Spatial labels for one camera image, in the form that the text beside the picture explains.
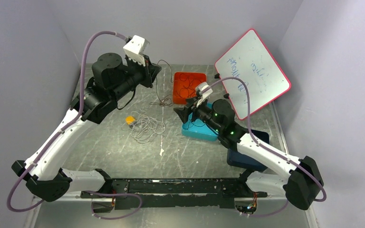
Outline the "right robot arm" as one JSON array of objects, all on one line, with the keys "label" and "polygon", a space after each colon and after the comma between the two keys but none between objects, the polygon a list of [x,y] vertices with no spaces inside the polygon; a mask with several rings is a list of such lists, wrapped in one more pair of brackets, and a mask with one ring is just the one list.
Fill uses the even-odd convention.
[{"label": "right robot arm", "polygon": [[[235,121],[235,112],[226,100],[216,100],[208,107],[194,97],[187,100],[186,106],[173,110],[184,124],[189,120],[201,120],[218,134],[218,140],[225,148],[253,158],[274,172],[250,172],[237,185],[240,195],[248,197],[253,192],[265,192],[285,196],[301,210],[308,210],[313,202],[326,199],[323,179],[313,158],[299,158],[263,142]],[[323,194],[321,199],[317,198],[319,193]]]}]

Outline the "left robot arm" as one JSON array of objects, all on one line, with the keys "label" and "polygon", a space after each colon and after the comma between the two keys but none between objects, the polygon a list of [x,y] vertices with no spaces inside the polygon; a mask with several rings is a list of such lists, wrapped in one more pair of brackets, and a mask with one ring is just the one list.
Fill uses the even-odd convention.
[{"label": "left robot arm", "polygon": [[112,178],[102,169],[71,171],[63,163],[75,147],[96,128],[138,85],[153,86],[161,67],[144,56],[143,64],[116,53],[102,54],[91,66],[93,76],[82,94],[71,102],[62,123],[51,138],[30,158],[13,163],[13,171],[27,189],[47,202],[76,191],[93,191],[105,198],[113,192]]}]

